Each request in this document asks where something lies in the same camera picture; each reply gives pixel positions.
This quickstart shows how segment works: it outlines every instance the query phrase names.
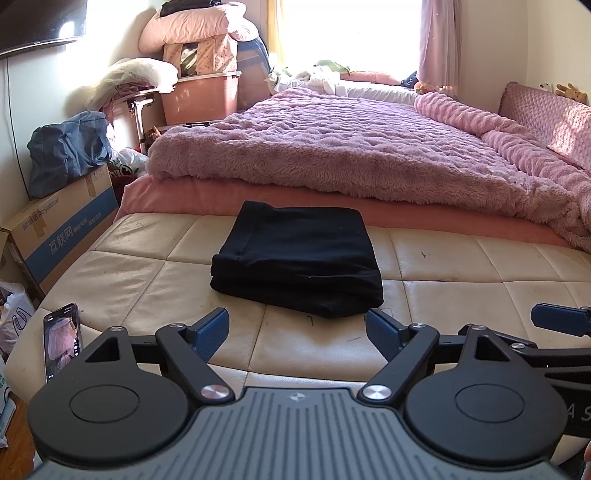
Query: sunlight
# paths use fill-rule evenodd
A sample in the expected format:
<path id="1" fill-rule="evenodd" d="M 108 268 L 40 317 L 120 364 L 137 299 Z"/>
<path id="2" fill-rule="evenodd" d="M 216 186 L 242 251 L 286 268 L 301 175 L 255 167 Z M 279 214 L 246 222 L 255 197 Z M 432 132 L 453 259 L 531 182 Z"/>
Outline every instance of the sunlight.
<path id="1" fill-rule="evenodd" d="M 417 70 L 421 0 L 284 0 L 288 67 L 328 59 L 406 78 Z"/>

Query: plastic storage box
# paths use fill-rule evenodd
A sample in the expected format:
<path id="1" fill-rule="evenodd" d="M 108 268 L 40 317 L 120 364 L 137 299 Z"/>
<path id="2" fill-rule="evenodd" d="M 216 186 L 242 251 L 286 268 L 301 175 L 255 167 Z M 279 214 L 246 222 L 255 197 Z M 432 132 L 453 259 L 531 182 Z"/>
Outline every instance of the plastic storage box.
<path id="1" fill-rule="evenodd" d="M 222 120 L 235 113 L 241 72 L 181 78 L 174 92 L 162 95 L 168 125 Z"/>

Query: black towel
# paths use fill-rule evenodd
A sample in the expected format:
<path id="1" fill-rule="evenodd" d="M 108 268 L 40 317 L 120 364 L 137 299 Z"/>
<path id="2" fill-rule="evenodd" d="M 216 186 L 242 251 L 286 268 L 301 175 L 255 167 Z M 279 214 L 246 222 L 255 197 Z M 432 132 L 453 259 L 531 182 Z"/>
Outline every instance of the black towel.
<path id="1" fill-rule="evenodd" d="M 361 214 L 347 208 L 244 202 L 211 272 L 220 293 L 326 318 L 384 302 Z"/>
<path id="2" fill-rule="evenodd" d="M 184 10 L 216 7 L 217 5 L 221 4 L 222 0 L 170 0 L 170 2 L 166 2 L 162 5 L 162 10 L 160 10 L 160 18 L 175 14 L 176 12 L 182 12 Z"/>

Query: phone screen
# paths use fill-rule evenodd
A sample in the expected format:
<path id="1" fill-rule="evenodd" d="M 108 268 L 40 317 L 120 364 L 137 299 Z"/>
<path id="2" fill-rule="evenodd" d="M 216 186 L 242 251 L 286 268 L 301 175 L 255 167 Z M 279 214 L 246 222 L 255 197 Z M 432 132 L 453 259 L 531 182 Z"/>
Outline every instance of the phone screen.
<path id="1" fill-rule="evenodd" d="M 55 377 L 80 353 L 80 316 L 75 303 L 50 313 L 43 319 L 45 371 L 47 381 Z"/>

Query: blue bag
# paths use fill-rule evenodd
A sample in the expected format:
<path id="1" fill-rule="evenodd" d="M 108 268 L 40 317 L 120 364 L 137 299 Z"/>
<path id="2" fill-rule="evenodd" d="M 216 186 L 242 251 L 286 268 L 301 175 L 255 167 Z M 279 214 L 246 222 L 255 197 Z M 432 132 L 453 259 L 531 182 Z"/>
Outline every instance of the blue bag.
<path id="1" fill-rule="evenodd" d="M 28 143 L 33 169 L 29 193 L 43 198 L 111 159 L 105 114 L 82 112 L 60 124 L 37 128 Z"/>

